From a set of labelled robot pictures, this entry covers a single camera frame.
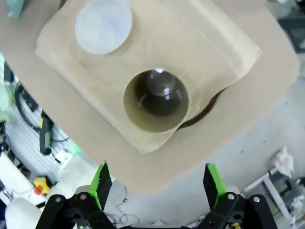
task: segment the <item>translucent lid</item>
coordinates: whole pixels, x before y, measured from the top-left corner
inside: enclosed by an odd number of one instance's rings
[[[94,0],[80,12],[76,39],[92,54],[116,50],[128,38],[132,28],[132,12],[123,0]]]

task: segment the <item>gray floor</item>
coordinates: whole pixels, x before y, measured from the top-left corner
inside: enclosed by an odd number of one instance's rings
[[[209,211],[202,185],[205,163],[218,166],[227,185],[242,190],[270,168],[270,157],[284,145],[295,158],[294,176],[305,175],[305,80],[299,79],[287,95],[279,100],[262,119],[241,133],[213,157],[179,177],[166,190],[143,197],[127,193],[128,201],[120,206],[142,223],[157,220],[187,225]],[[115,182],[106,211],[121,215],[115,209],[124,198],[124,187]],[[129,216],[128,223],[136,218]]]

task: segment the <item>bolt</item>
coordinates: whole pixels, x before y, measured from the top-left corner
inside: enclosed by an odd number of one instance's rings
[[[228,195],[228,199],[232,200],[232,199],[234,199],[234,198],[235,198],[235,197],[234,197],[233,194],[229,194],[229,195]]]
[[[260,199],[258,197],[254,197],[254,202],[259,203]]]
[[[82,200],[84,200],[84,199],[86,199],[86,198],[87,198],[87,197],[86,197],[85,194],[82,194],[82,195],[81,195],[81,199],[82,199]]]

